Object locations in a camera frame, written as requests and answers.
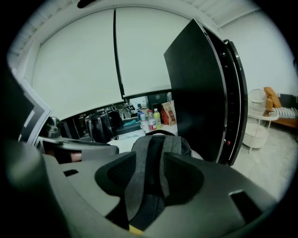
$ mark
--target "white cart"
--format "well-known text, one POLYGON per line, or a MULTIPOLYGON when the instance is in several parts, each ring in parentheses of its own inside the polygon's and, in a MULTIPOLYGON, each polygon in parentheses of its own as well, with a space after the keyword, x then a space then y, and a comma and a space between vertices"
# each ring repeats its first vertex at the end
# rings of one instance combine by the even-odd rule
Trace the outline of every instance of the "white cart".
POLYGON ((271 121, 277 120, 278 114, 276 112, 268 114, 265 112, 265 108, 259 108, 258 110, 248 108, 248 117, 255 118, 258 120, 257 124, 251 122, 247 122, 246 124, 243 143, 250 147, 250 153, 252 148, 261 148, 265 145, 271 121), (263 125, 260 125, 261 120, 269 121, 268 128, 266 128, 263 125))

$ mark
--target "white ceiling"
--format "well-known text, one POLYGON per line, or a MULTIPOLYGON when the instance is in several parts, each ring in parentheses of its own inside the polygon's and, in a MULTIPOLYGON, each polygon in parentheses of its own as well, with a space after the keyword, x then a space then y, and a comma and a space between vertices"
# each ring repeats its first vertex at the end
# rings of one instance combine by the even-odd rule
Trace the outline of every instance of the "white ceiling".
MULTIPOLYGON (((37 34, 38 30, 47 23, 50 19, 53 19, 61 10, 67 11, 74 9, 79 0, 48 0, 34 14, 25 22, 23 28, 16 36, 14 42, 11 45, 9 54, 15 58, 18 58, 22 53, 25 45, 29 42, 30 38, 34 34, 37 34)), ((110 0, 103 0, 103 2, 109 1, 110 5, 113 2, 110 0)), ((251 12, 260 9, 251 0, 159 0, 163 1, 163 9, 166 8, 166 4, 176 4, 184 6, 185 9, 191 10, 192 14, 197 11, 197 15, 200 16, 202 21, 208 19, 212 22, 215 28, 220 28, 229 22, 249 14, 251 12)), ((122 0, 121 3, 129 2, 129 0, 122 0)), ((147 0, 147 3, 152 5, 151 0, 147 0)))

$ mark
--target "kettle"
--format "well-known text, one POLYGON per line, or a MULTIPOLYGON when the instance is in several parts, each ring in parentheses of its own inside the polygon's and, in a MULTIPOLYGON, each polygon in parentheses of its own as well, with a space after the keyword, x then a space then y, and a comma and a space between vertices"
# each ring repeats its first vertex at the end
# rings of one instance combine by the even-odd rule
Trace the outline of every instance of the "kettle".
POLYGON ((60 120, 57 117, 49 117, 41 129, 40 135, 47 138, 60 137, 60 120))
POLYGON ((87 131, 93 142, 108 143, 118 139, 118 134, 112 119, 105 111, 88 115, 85 118, 87 131))

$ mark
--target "bottle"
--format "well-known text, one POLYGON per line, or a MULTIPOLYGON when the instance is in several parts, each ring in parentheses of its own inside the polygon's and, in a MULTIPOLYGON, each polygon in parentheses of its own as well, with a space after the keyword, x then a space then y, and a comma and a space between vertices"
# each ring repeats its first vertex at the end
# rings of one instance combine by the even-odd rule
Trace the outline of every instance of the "bottle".
POLYGON ((145 134, 150 132, 149 125, 148 125, 148 122, 146 120, 146 115, 144 113, 141 113, 140 118, 141 118, 142 129, 145 132, 145 134))
POLYGON ((159 114, 157 108, 154 108, 154 114, 153 114, 153 116, 154 116, 154 119, 155 119, 155 122, 156 122, 156 128, 157 128, 157 130, 161 130, 162 129, 162 123, 160 121, 160 114, 159 114))
POLYGON ((154 131, 154 130, 156 130, 156 121, 154 119, 152 110, 148 110, 148 113, 149 113, 149 115, 148 115, 149 129, 151 131, 154 131))
POLYGON ((140 110, 138 110, 138 119, 139 119, 139 121, 141 121, 141 111, 140 110))

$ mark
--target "gray backpack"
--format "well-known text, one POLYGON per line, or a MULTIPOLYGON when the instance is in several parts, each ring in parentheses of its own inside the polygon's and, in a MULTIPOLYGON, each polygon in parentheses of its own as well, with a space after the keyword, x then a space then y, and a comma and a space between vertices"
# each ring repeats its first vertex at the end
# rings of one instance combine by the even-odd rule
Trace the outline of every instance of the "gray backpack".
POLYGON ((132 226, 145 230, 163 211, 169 196, 163 172, 165 152, 191 156, 191 148, 182 137, 156 130, 140 137, 131 151, 136 152, 136 165, 124 193, 127 217, 132 226))

